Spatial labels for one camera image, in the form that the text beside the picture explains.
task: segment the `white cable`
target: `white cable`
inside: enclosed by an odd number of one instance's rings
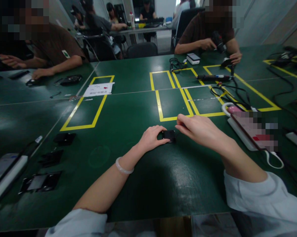
[[[231,106],[235,106],[233,103],[228,102],[222,105],[222,111],[228,116],[231,117],[231,114],[226,110],[226,106],[231,105]]]
[[[120,166],[120,164],[119,164],[119,159],[120,159],[120,158],[121,158],[121,157],[117,158],[116,161],[115,161],[115,164],[116,164],[116,167],[118,168],[118,170],[119,170],[120,172],[122,172],[122,173],[126,173],[126,174],[131,174],[131,173],[133,173],[134,169],[131,170],[131,171],[127,171],[127,170],[123,169],[123,168]]]
[[[276,152],[272,151],[271,154],[274,155],[274,156],[280,161],[280,163],[281,163],[281,166],[280,166],[280,167],[272,166],[272,165],[270,164],[270,162],[269,162],[269,152],[266,151],[266,150],[265,150],[265,152],[266,152],[267,163],[268,163],[272,168],[275,168],[275,169],[282,169],[282,168],[284,167],[283,161],[280,159],[279,156],[277,156]]]

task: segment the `black office chair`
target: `black office chair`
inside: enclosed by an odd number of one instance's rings
[[[98,61],[116,60],[113,48],[102,28],[80,31],[87,43],[92,47]]]
[[[152,42],[134,44],[127,49],[128,58],[143,58],[157,55],[157,46]]]
[[[181,13],[180,19],[179,19],[179,24],[178,24],[178,29],[176,36],[173,40],[173,46],[174,49],[176,48],[176,45],[178,44],[179,39],[181,38],[182,34],[184,33],[185,29],[187,28],[188,24],[190,21],[199,13],[205,11],[205,8],[192,8],[192,9],[187,9],[184,10]]]

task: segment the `desk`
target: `desk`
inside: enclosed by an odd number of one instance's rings
[[[291,115],[270,101],[274,94],[288,88],[284,81],[266,69],[267,64],[263,62],[268,55],[281,51],[281,47],[265,45],[242,48],[241,51],[243,59],[235,72],[237,80],[242,81],[240,87],[249,92],[253,105],[266,111],[265,116],[278,118],[280,124],[297,128]],[[190,78],[194,75],[191,69],[176,76],[169,73],[172,57],[87,64],[58,74],[35,88],[27,88],[23,78],[0,80],[0,157],[20,151],[39,135],[45,138],[29,160],[26,171],[0,201],[0,231],[56,225],[116,158],[138,142],[149,126],[159,124],[174,129],[179,113],[210,116],[215,125],[234,138],[259,166],[280,176],[289,192],[297,196],[297,186],[284,170],[271,168],[265,155],[246,149],[227,123],[227,117],[221,114],[221,103],[210,99],[213,95],[208,87],[199,87],[200,83]],[[222,60],[223,55],[204,53],[199,65],[189,67],[197,74],[207,74],[207,71],[226,74],[227,71],[215,66]],[[297,75],[288,74],[295,73],[294,68],[277,72],[296,86],[294,93],[278,98],[280,104],[287,105],[297,98]],[[78,73],[83,75],[78,85],[53,85],[61,77]],[[82,95],[93,78],[95,83],[105,83],[112,76],[115,82],[112,95],[97,96],[88,101],[84,98],[68,101],[66,94]],[[62,91],[62,94],[50,99],[55,91]],[[72,118],[64,126],[70,115]],[[77,135],[71,146],[62,147],[64,153],[60,164],[41,169],[38,161],[42,154],[54,150],[53,139],[60,131]],[[297,168],[297,147],[285,137],[280,137],[279,142],[283,156]],[[278,165],[274,159],[271,163]],[[108,221],[228,212],[223,169],[218,154],[180,134],[176,144],[160,146],[142,157],[109,209]],[[17,194],[23,178],[38,172],[60,170],[63,173],[55,190]]]

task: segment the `person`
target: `person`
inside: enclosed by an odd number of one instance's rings
[[[149,20],[149,19],[156,19],[155,9],[151,6],[150,0],[144,0],[144,8],[141,11],[141,15],[139,16],[140,20]],[[144,33],[144,39],[147,42],[151,41],[151,38],[156,35],[156,32]]]
[[[86,26],[83,24],[84,15],[75,5],[72,5],[72,10],[70,11],[70,13],[76,18],[74,23],[75,30],[84,30],[86,28]]]
[[[288,236],[293,236],[289,233],[297,233],[297,198],[288,193],[277,175],[260,168],[235,140],[218,129],[207,117],[195,115],[188,118],[179,114],[175,127],[197,144],[221,155],[225,167],[227,204],[253,216],[252,225],[256,226],[253,235],[277,236],[288,233]],[[146,152],[169,142],[169,139],[157,140],[157,135],[165,130],[159,125],[149,127],[140,141],[90,186],[73,210],[47,231],[46,237],[101,236],[107,220],[105,213],[119,195],[137,162]],[[118,232],[118,229],[114,229],[109,236],[121,236]],[[156,235],[146,232],[132,236]],[[230,235],[211,233],[209,236]]]
[[[182,34],[175,48],[175,54],[185,54],[194,51],[213,50],[217,46],[212,41],[212,33],[218,31],[226,45],[232,64],[238,64],[242,59],[240,47],[234,37],[234,29],[229,6],[231,0],[210,0],[211,11],[199,12]]]
[[[106,9],[107,9],[107,11],[109,13],[110,22],[112,24],[120,23],[120,21],[118,19],[118,14],[116,13],[116,10],[115,10],[113,4],[112,3],[107,3],[106,4]]]
[[[181,16],[181,13],[184,10],[195,8],[195,1],[194,0],[181,0],[181,4],[179,8],[177,9],[176,16],[174,17],[174,20],[172,21],[172,27],[174,30],[177,30],[179,19]]]
[[[32,40],[32,59],[24,61],[12,55],[1,54],[0,60],[14,69],[38,68],[32,74],[34,80],[53,76],[88,62],[82,49],[67,30],[52,23],[44,27],[45,32],[48,32],[48,38]]]
[[[90,0],[80,0],[83,9],[86,11],[85,21],[90,29],[102,28],[104,34],[106,35],[114,54],[117,58],[122,59],[123,55],[119,46],[113,42],[113,38],[109,35],[110,31],[120,31],[126,29],[128,26],[124,23],[112,24],[103,17],[97,16],[96,11],[93,7],[92,1]]]

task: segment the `small black device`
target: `small black device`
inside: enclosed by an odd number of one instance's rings
[[[167,131],[162,131],[162,136],[163,139],[169,139],[169,143],[175,143],[176,142],[176,136],[175,136],[175,131],[174,130],[167,130]]]
[[[23,179],[22,186],[18,194],[24,192],[46,192],[54,190],[62,171],[46,173],[46,174],[34,174],[30,178]]]
[[[11,79],[11,80],[15,80],[15,79],[18,79],[20,77],[23,77],[24,75],[26,75],[28,73],[30,73],[29,70],[24,70],[24,71],[14,73],[14,74],[10,75],[8,78]]]
[[[212,33],[212,41],[217,46],[217,51],[219,53],[225,53],[226,49],[224,48],[222,36],[217,31]]]
[[[75,133],[59,133],[54,138],[54,142],[56,142],[59,146],[71,145],[75,136]]]
[[[68,86],[68,85],[78,84],[81,79],[82,79],[81,75],[68,76],[60,82],[60,85]]]
[[[39,161],[43,168],[59,164],[64,150],[52,151],[42,155],[43,160]]]

